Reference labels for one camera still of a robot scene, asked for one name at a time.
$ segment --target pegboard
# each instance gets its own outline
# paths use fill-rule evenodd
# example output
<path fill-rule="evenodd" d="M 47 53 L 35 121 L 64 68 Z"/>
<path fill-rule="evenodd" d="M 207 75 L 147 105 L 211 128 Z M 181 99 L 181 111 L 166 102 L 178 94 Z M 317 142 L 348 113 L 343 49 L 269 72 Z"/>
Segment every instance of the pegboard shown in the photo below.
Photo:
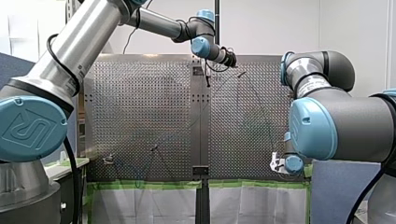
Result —
<path fill-rule="evenodd" d="M 190 63 L 113 55 L 93 65 L 85 83 L 90 180 L 191 179 Z M 114 163 L 104 164 L 110 154 Z"/>
<path fill-rule="evenodd" d="M 208 89 L 190 55 L 101 56 L 84 85 L 89 179 L 191 180 L 200 162 L 210 178 L 278 180 L 269 164 L 284 150 L 290 107 L 279 65 L 239 56 Z"/>
<path fill-rule="evenodd" d="M 279 179 L 269 164 L 273 151 L 284 151 L 288 130 L 290 91 L 280 84 L 281 58 L 238 59 L 236 70 L 212 78 L 210 178 Z"/>

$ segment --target black cable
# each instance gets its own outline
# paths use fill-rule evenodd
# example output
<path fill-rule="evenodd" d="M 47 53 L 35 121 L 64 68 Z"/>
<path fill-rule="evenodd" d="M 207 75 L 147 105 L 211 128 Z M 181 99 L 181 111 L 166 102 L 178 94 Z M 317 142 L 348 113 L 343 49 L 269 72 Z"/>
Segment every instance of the black cable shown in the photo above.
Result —
<path fill-rule="evenodd" d="M 149 8 L 149 6 L 151 5 L 153 0 L 150 0 L 146 6 L 146 9 Z M 128 40 L 126 42 L 126 45 L 124 47 L 124 50 L 122 51 L 122 54 L 125 54 L 126 49 L 128 48 L 129 42 L 131 41 L 131 37 L 134 34 L 134 32 L 136 32 L 137 29 L 139 29 L 140 26 L 140 22 L 141 22 L 141 18 L 140 18 L 140 7 L 136 10 L 136 27 L 132 30 L 132 32 L 129 34 L 128 36 Z"/>
<path fill-rule="evenodd" d="M 64 147 L 66 148 L 67 156 L 70 160 L 70 166 L 72 169 L 73 177 L 73 224 L 78 224 L 79 206 L 80 206 L 80 195 L 79 195 L 79 178 L 78 178 L 78 168 L 76 163 L 76 158 L 73 153 L 73 148 L 70 146 L 69 139 L 66 137 L 64 139 Z"/>
<path fill-rule="evenodd" d="M 53 53 L 52 51 L 52 45 L 51 45 L 51 41 L 53 38 L 55 38 L 58 35 L 51 35 L 48 39 L 47 39 L 47 50 L 50 54 L 50 56 L 52 56 L 53 61 L 55 61 L 59 66 L 62 67 L 62 69 L 71 77 L 73 78 L 74 82 L 76 83 L 76 91 L 73 94 L 73 96 L 77 95 L 79 93 L 80 90 L 80 85 L 79 85 L 79 81 L 76 75 L 73 74 L 72 71 L 70 71 L 70 69 L 68 67 L 66 67 L 66 65 L 64 65 L 63 63 L 61 63 L 61 61 L 59 61 L 58 57 L 55 55 L 55 53 Z"/>
<path fill-rule="evenodd" d="M 206 79 L 206 86 L 207 86 L 208 88 L 210 88 L 209 78 L 210 78 L 210 76 L 207 75 L 207 67 L 206 67 L 206 65 L 205 65 L 205 79 Z"/>

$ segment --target green tape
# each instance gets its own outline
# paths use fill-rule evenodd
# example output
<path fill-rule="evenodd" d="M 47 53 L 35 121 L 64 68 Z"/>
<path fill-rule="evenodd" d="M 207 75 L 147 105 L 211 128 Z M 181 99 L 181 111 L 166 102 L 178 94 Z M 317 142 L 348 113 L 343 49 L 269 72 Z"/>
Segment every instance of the green tape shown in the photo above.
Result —
<path fill-rule="evenodd" d="M 140 180 L 117 180 L 114 182 L 89 183 L 94 190 L 103 189 L 200 189 L 201 181 L 146 182 Z"/>
<path fill-rule="evenodd" d="M 262 181 L 262 180 L 209 180 L 209 187 L 212 189 L 227 189 L 240 187 L 263 187 L 273 189 L 308 189 L 309 182 L 301 183 L 286 183 L 276 181 Z"/>
<path fill-rule="evenodd" d="M 308 164 L 304 167 L 305 177 L 312 177 L 312 170 L 314 168 L 313 164 Z"/>

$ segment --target wall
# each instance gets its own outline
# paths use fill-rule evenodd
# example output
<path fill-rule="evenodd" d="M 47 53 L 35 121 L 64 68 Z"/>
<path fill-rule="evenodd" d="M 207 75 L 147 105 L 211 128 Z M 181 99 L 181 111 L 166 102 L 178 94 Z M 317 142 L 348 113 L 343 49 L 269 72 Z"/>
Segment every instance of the wall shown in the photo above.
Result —
<path fill-rule="evenodd" d="M 387 87 L 391 0 L 321 0 L 320 49 L 344 53 L 356 72 L 354 96 Z"/>
<path fill-rule="evenodd" d="M 153 0 L 149 9 L 172 19 L 187 20 L 203 8 L 214 9 L 214 0 Z M 319 0 L 221 1 L 220 41 L 237 54 L 280 55 L 286 51 L 318 50 Z M 110 39 L 114 53 L 122 53 L 134 28 L 119 27 Z M 127 53 L 191 53 L 190 43 L 138 30 Z"/>
<path fill-rule="evenodd" d="M 65 1 L 0 0 L 0 52 L 37 62 L 65 25 Z"/>

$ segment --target blue cap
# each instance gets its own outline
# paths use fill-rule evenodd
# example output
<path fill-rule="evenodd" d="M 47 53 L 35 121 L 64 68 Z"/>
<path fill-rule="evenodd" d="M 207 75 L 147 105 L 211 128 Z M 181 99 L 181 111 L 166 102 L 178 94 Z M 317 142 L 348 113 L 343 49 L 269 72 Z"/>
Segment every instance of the blue cap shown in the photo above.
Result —
<path fill-rule="evenodd" d="M 285 159 L 285 169 L 293 175 L 299 174 L 304 169 L 304 162 L 298 156 L 288 156 Z"/>
<path fill-rule="evenodd" d="M 210 43 L 206 38 L 198 36 L 192 40 L 191 51 L 196 56 L 205 59 L 210 54 Z"/>
<path fill-rule="evenodd" d="M 390 96 L 396 96 L 396 89 L 385 90 L 384 94 L 390 95 Z"/>
<path fill-rule="evenodd" d="M 137 5 L 139 5 L 139 6 L 142 6 L 143 4 L 145 4 L 148 0 L 130 0 L 131 2 L 133 2 L 133 3 L 135 3 L 135 4 L 137 4 Z"/>
<path fill-rule="evenodd" d="M 215 14 L 209 9 L 202 9 L 197 12 L 197 17 L 215 22 Z"/>
<path fill-rule="evenodd" d="M 291 104 L 289 128 L 294 149 L 308 158 L 331 159 L 338 146 L 335 124 L 317 100 L 305 97 Z"/>
<path fill-rule="evenodd" d="M 67 118 L 55 103 L 36 96 L 0 101 L 0 160 L 36 161 L 58 149 Z"/>

